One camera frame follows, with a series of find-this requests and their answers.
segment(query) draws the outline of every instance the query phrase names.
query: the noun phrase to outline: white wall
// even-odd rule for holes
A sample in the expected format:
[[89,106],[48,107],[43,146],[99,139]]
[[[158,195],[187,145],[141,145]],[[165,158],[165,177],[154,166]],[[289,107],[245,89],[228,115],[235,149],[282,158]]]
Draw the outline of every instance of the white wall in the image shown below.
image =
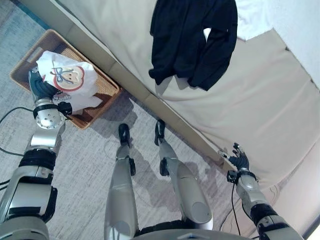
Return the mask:
[[320,89],[320,0],[266,0],[270,22]]

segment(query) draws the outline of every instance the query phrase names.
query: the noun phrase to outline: black joint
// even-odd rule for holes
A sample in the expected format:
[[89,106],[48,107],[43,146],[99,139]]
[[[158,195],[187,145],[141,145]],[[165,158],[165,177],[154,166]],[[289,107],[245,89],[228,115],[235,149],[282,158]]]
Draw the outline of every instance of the black joint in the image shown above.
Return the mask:
[[229,183],[237,184],[238,183],[238,181],[237,181],[238,180],[237,172],[233,171],[233,170],[229,170],[227,175],[226,175],[226,180]]
[[254,205],[251,208],[251,212],[250,212],[251,219],[254,222],[254,225],[256,226],[261,219],[268,216],[274,216],[274,215],[277,216],[278,214],[269,204],[265,204],[265,203]]
[[279,223],[274,223],[270,226],[263,226],[262,224],[259,224],[259,226],[257,226],[258,228],[258,233],[259,235],[265,235],[267,237],[267,235],[265,234],[266,232],[269,231],[273,231],[273,230],[278,230],[278,229],[284,229],[284,228],[289,228],[289,225],[284,223],[284,222],[279,222]]
[[129,163],[130,163],[130,174],[131,176],[136,175],[136,165],[135,161],[133,158],[129,158]]
[[167,169],[167,160],[165,158],[160,161],[159,168],[161,176],[169,176],[169,172]]
[[157,225],[154,225],[154,226],[145,227],[141,231],[137,232],[135,237],[143,234],[152,233],[155,231],[162,231],[162,230],[169,230],[169,229],[187,229],[187,228],[188,228],[188,225],[184,221],[181,221],[181,220],[167,221],[167,222],[158,223]]
[[49,197],[49,202],[46,207],[44,215],[41,216],[41,219],[47,223],[54,215],[56,211],[56,201],[58,196],[58,190],[55,187],[51,187],[51,193]]
[[52,151],[33,149],[24,154],[20,161],[19,167],[40,166],[53,171],[56,165],[56,157],[57,155]]
[[241,176],[244,176],[244,175],[248,175],[248,176],[251,176],[255,179],[255,181],[257,182],[257,177],[256,175],[253,173],[253,172],[250,172],[250,171],[234,171],[234,170],[229,170],[227,175],[226,175],[226,180],[229,182],[229,183],[233,183],[233,184],[238,184],[238,181],[239,181],[239,178]]
[[71,115],[72,114],[71,103],[65,102],[65,101],[59,102],[58,111],[62,113],[64,116]]
[[37,106],[34,110],[33,110],[33,117],[34,119],[36,119],[36,117],[38,116],[38,112],[42,111],[42,110],[46,110],[46,109],[58,109],[58,106],[55,104],[46,104],[46,105],[41,105],[41,106]]

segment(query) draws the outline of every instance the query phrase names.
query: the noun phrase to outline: black clothing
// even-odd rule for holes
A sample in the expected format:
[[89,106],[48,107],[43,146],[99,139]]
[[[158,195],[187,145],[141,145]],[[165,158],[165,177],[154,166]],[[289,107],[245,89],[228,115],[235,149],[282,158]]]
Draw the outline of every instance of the black clothing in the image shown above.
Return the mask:
[[[208,90],[225,73],[237,40],[235,0],[158,0],[151,22],[151,78],[177,75]],[[207,42],[203,30],[211,28]]]

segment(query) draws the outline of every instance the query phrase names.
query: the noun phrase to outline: robot finger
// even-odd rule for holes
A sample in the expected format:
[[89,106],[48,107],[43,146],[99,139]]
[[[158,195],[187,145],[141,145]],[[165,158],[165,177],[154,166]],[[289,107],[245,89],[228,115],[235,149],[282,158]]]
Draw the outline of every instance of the robot finger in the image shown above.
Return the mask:
[[226,160],[229,160],[230,156],[224,151],[218,151],[218,154]]

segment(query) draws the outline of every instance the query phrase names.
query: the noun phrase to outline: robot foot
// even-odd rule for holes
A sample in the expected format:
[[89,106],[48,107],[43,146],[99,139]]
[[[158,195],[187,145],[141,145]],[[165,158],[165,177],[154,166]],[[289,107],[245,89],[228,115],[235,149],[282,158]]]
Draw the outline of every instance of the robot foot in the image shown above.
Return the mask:
[[129,126],[125,123],[120,124],[118,127],[118,133],[119,133],[119,139],[120,139],[121,145],[129,146],[129,142],[130,142]]
[[154,144],[157,146],[159,146],[159,144],[161,144],[165,139],[165,127],[166,127],[166,124],[161,119],[158,120],[155,124]]

